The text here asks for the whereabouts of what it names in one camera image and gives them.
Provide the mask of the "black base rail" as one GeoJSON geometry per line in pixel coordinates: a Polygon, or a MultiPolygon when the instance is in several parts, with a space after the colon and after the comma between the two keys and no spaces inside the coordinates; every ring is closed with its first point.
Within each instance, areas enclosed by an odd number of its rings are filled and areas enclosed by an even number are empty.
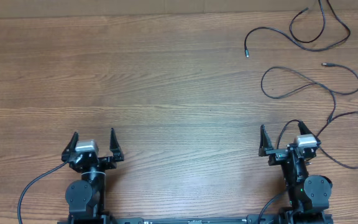
{"type": "Polygon", "coordinates": [[[117,223],[117,224],[274,224],[288,223],[286,220],[280,221],[279,215],[262,215],[260,221],[259,216],[255,214],[246,217],[235,218],[165,218],[165,219],[143,219],[143,218],[107,218],[92,220],[72,220],[67,218],[65,221],[58,221],[58,224],[69,223],[117,223]]]}

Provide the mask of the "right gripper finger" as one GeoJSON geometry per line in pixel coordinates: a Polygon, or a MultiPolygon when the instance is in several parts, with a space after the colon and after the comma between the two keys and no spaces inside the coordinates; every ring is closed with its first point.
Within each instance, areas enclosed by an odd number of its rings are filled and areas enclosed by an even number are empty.
{"type": "Polygon", "coordinates": [[[308,129],[303,121],[298,122],[298,128],[301,135],[312,134],[312,132],[308,129]]]}
{"type": "Polygon", "coordinates": [[[270,137],[268,136],[265,126],[260,126],[260,146],[259,146],[259,156],[264,157],[270,154],[270,151],[274,150],[270,137]]]}

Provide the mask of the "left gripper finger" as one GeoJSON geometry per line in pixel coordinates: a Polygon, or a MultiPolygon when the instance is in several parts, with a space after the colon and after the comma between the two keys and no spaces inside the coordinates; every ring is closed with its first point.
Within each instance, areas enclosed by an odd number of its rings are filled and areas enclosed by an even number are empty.
{"type": "Polygon", "coordinates": [[[71,137],[70,142],[68,143],[68,145],[66,146],[66,148],[64,148],[64,150],[62,152],[61,160],[63,162],[68,162],[70,159],[70,156],[75,153],[75,147],[76,147],[77,142],[78,142],[78,133],[74,132],[71,137]]]}
{"type": "Polygon", "coordinates": [[[115,161],[124,161],[124,153],[117,141],[114,128],[111,128],[109,150],[112,152],[115,161]]]}

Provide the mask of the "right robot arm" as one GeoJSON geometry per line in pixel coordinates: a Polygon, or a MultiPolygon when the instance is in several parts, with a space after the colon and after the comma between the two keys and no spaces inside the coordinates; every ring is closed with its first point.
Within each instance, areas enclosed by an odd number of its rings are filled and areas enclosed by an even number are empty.
{"type": "Polygon", "coordinates": [[[258,223],[332,223],[331,215],[324,211],[329,208],[333,184],[322,175],[309,175],[306,161],[316,157],[321,141],[304,124],[298,122],[300,134],[286,148],[275,149],[266,132],[260,127],[259,156],[268,157],[270,166],[280,166],[290,199],[289,207],[282,207],[276,215],[265,215],[269,205],[283,194],[272,198],[261,210],[258,223]]]}

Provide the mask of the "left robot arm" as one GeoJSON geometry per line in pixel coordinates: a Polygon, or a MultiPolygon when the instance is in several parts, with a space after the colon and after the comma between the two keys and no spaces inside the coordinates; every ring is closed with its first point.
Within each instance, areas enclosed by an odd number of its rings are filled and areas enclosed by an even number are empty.
{"type": "Polygon", "coordinates": [[[75,132],[62,152],[62,161],[81,174],[66,189],[65,200],[69,206],[67,223],[116,223],[113,215],[105,210],[106,171],[115,169],[124,160],[124,153],[111,129],[109,150],[111,156],[98,156],[99,148],[94,139],[80,141],[75,132]]]}

